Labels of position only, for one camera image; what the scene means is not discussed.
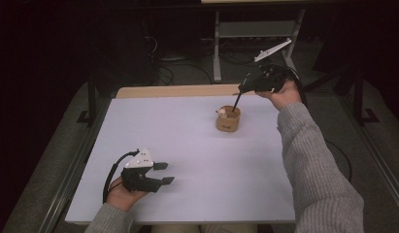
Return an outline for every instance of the hand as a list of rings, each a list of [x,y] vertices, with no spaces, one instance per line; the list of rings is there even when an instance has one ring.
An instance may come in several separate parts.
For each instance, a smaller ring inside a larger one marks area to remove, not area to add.
[[[121,177],[117,178],[111,183],[109,190],[110,191],[106,203],[125,212],[128,212],[139,199],[148,194],[147,192],[143,191],[128,191],[123,186]]]
[[[270,91],[255,93],[260,97],[267,98],[272,101],[272,104],[274,104],[275,108],[277,108],[279,111],[286,105],[297,102],[302,103],[301,96],[294,81],[286,81],[283,88],[277,93],[272,93]]]

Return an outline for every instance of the wooden container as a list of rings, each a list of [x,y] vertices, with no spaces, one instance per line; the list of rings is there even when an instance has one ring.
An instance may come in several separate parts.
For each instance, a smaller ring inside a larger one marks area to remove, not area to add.
[[[223,106],[222,108],[224,108],[226,115],[217,116],[216,128],[224,132],[235,132],[238,129],[241,110],[236,108],[235,112],[232,112],[233,106]]]

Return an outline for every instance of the person's left hand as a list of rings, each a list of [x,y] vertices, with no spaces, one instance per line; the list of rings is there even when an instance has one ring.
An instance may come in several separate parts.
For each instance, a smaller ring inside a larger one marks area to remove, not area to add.
[[[119,177],[111,183],[106,203],[128,212],[130,208],[148,192],[144,191],[128,191],[122,184],[122,178]]]

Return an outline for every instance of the forearm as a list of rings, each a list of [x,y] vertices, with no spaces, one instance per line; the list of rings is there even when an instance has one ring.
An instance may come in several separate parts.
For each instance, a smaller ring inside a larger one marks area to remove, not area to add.
[[[94,220],[86,229],[86,233],[127,233],[133,219],[127,212],[105,203]]]
[[[363,232],[363,200],[339,171],[305,106],[281,109],[278,126],[293,188],[296,232]]]

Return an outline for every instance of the background table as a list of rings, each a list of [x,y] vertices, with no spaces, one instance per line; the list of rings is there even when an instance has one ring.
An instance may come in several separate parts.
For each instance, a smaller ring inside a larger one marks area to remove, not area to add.
[[[266,99],[244,95],[238,131],[216,129],[216,110],[233,104],[236,91],[236,85],[122,89],[105,117],[66,220],[89,223],[102,205],[112,164],[130,150],[149,148],[153,160],[169,167],[147,176],[175,180],[134,206],[136,222],[293,221],[278,111]]]

